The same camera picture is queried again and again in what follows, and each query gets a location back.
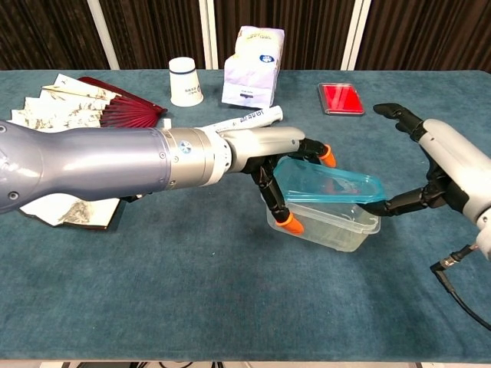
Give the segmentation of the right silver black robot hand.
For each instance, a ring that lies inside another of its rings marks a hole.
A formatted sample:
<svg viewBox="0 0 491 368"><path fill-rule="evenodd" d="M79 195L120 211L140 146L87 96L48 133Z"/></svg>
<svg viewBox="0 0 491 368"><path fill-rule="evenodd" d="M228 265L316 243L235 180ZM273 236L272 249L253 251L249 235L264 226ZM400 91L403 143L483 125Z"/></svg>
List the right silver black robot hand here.
<svg viewBox="0 0 491 368"><path fill-rule="evenodd" d="M425 186L361 208L395 216L448 205L478 229L491 227L491 158L441 120L422 120L398 103L379 103L373 110L396 120L396 128L419 144L430 167Z"/></svg>

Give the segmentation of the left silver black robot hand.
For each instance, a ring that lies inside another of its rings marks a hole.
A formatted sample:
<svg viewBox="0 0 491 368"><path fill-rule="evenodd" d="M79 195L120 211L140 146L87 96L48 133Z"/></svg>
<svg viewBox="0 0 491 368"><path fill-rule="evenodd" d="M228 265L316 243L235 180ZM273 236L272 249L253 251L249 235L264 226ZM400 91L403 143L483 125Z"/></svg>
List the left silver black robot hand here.
<svg viewBox="0 0 491 368"><path fill-rule="evenodd" d="M220 136L232 151L229 172L251 175L276 225L293 235L302 234L304 227L286 206L274 169L283 156L335 168L337 162L331 147L290 126L227 130Z"/></svg>

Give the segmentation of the translucent blue lid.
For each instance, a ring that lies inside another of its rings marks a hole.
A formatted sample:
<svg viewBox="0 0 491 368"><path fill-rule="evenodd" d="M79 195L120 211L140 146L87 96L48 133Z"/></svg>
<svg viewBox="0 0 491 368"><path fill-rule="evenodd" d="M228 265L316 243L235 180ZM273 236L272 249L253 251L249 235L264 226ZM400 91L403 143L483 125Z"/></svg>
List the translucent blue lid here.
<svg viewBox="0 0 491 368"><path fill-rule="evenodd" d="M274 176L288 202L367 204L387 198L375 176L289 157L279 162Z"/></svg>

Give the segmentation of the clear plastic container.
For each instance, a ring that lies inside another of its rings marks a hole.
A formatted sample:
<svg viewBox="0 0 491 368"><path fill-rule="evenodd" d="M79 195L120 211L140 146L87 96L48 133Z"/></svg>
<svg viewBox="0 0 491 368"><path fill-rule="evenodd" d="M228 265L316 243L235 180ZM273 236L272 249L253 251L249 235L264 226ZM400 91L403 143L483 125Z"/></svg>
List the clear plastic container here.
<svg viewBox="0 0 491 368"><path fill-rule="evenodd" d="M286 202L304 231L298 237L333 248L353 252L365 239L380 231L381 218L354 203Z"/></svg>

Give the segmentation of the white toothpaste tube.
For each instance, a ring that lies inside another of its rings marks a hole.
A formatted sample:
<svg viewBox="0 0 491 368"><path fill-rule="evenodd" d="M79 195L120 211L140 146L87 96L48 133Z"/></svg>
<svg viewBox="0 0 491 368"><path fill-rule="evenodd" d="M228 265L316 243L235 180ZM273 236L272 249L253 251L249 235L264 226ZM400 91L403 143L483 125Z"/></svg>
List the white toothpaste tube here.
<svg viewBox="0 0 491 368"><path fill-rule="evenodd" d="M243 130L259 127L268 127L276 121L283 120L283 111L280 106L269 107L246 114L244 117L224 120L207 126L201 130L220 133L226 130Z"/></svg>

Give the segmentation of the lavender white paper bag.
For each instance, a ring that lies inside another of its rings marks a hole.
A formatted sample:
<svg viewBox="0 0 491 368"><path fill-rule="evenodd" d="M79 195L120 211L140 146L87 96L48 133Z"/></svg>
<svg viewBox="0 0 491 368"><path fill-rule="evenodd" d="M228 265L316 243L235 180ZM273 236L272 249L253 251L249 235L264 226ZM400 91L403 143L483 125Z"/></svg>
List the lavender white paper bag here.
<svg viewBox="0 0 491 368"><path fill-rule="evenodd" d="M223 103L259 109L273 105L284 39L281 28L240 28L234 54L224 64Z"/></svg>

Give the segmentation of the red ink pad case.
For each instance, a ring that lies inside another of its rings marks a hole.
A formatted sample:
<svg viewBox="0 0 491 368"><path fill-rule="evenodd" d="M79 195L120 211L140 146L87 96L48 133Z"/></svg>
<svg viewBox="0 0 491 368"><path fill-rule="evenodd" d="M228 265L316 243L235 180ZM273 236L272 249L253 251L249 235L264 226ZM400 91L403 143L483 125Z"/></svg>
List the red ink pad case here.
<svg viewBox="0 0 491 368"><path fill-rule="evenodd" d="M327 115L362 116L364 107L352 84L320 83L318 95L322 110Z"/></svg>

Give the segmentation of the white paper cup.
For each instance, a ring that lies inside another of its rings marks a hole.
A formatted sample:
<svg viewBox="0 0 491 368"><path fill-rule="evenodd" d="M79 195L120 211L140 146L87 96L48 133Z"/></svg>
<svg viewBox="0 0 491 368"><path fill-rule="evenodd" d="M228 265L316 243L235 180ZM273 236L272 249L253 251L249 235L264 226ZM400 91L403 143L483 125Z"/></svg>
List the white paper cup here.
<svg viewBox="0 0 491 368"><path fill-rule="evenodd" d="M170 102L178 107L192 107L203 101L195 61L191 57L175 57L169 61Z"/></svg>

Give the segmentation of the teal velvet tablecloth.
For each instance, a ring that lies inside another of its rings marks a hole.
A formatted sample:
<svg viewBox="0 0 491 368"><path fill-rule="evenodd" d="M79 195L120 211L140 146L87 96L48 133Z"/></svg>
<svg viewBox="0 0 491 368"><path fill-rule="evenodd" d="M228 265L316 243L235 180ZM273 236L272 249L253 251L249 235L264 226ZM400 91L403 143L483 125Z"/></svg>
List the teal velvet tablecloth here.
<svg viewBox="0 0 491 368"><path fill-rule="evenodd" d="M173 127L247 114L221 103L222 71L198 72L204 101L180 109L167 70L0 71L0 117L58 73L165 106ZM353 84L365 114L323 114L322 82ZM373 112L383 102L446 121L491 156L485 71L281 71L275 94L284 125L330 144L339 167L379 177L392 197L425 185L428 163ZM243 174L123 205L102 232L0 215L0 360L491 362L491 332L430 271L476 236L448 206L383 218L344 253L270 228Z"/></svg>

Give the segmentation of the painted paper folding fan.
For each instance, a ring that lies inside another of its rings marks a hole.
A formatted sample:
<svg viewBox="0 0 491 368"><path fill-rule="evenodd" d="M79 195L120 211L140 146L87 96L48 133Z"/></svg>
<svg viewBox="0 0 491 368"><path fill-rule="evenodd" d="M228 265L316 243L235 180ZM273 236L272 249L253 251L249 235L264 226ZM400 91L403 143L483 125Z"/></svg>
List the painted paper folding fan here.
<svg viewBox="0 0 491 368"><path fill-rule="evenodd" d="M38 97L26 97L24 106L11 111L9 121L46 133L85 127L155 127L166 108L93 77L74 79L58 74L41 87ZM72 195L42 197L19 211L50 226L73 225L106 229L119 199L88 202Z"/></svg>

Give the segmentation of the white partition post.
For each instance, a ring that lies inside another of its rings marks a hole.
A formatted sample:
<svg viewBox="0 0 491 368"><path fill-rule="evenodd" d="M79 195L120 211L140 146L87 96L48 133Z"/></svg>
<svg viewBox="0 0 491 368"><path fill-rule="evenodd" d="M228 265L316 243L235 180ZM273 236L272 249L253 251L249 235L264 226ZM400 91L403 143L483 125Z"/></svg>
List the white partition post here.
<svg viewBox="0 0 491 368"><path fill-rule="evenodd" d="M371 3L372 0L354 0L341 61L341 71L353 71L355 69Z"/></svg>
<svg viewBox="0 0 491 368"><path fill-rule="evenodd" d="M107 27L106 19L100 4L100 0L87 0L87 5L91 12L98 37L101 41L104 54L111 70L119 70L120 65L117 59L114 45Z"/></svg>
<svg viewBox="0 0 491 368"><path fill-rule="evenodd" d="M207 70L219 69L214 0L199 0L203 52Z"/></svg>

